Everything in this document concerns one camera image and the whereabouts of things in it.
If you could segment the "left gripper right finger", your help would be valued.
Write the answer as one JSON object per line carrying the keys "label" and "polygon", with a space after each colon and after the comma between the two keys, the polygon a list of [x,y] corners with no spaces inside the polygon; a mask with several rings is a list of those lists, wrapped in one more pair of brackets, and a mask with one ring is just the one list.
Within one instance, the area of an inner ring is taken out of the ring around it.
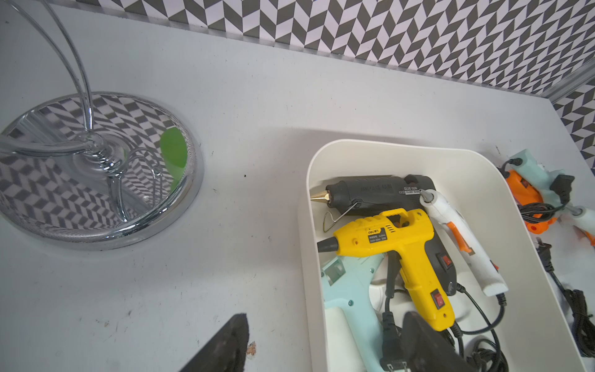
{"label": "left gripper right finger", "polygon": [[402,347],[407,368],[416,372],[464,372],[472,367],[416,312],[403,319]]}

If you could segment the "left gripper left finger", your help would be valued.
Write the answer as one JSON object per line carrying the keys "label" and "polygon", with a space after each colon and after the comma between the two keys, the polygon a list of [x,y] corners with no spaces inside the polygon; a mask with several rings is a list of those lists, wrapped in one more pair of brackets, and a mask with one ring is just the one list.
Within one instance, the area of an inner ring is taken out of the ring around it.
{"label": "left gripper left finger", "polygon": [[246,313],[238,313],[190,359],[181,371],[243,372],[249,345]]}

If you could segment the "small white glue gun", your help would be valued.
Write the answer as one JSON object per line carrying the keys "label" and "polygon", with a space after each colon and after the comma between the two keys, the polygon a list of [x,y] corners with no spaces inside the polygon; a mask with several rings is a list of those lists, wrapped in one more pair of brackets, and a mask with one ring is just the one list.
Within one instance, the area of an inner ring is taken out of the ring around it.
{"label": "small white glue gun", "polygon": [[422,190],[420,195],[427,215],[452,238],[482,292],[487,297],[508,292],[505,279],[459,211],[436,190]]}

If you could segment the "mint green glue gun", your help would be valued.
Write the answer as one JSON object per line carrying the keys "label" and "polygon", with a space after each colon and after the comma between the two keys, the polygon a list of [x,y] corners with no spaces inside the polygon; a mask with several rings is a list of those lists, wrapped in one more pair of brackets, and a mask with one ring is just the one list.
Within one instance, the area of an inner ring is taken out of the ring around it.
{"label": "mint green glue gun", "polygon": [[325,308],[339,308],[346,317],[364,367],[382,371],[383,327],[370,301],[370,284],[384,255],[337,256],[322,267]]}

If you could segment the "yellow glue gun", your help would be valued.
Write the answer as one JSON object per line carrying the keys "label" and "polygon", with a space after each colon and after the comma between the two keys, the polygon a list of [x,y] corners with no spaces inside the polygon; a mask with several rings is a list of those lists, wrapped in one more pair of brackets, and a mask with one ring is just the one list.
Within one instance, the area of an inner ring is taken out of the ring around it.
{"label": "yellow glue gun", "polygon": [[434,237],[435,230],[424,210],[392,209],[346,224],[330,238],[317,242],[317,248],[320,253],[357,258],[395,252],[415,308],[430,327],[441,332],[452,327],[456,318],[426,254],[426,243]]}

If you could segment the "black hot glue gun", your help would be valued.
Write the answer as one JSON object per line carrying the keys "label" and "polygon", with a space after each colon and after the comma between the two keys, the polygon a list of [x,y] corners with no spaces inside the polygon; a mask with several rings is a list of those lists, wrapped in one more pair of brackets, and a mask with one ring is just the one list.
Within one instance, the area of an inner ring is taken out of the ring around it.
{"label": "black hot glue gun", "polygon": [[[326,204],[341,215],[368,217],[391,209],[420,209],[420,191],[434,190],[431,178],[424,175],[347,178],[328,184],[310,200]],[[456,293],[457,272],[438,235],[426,243],[425,252],[448,296]]]}

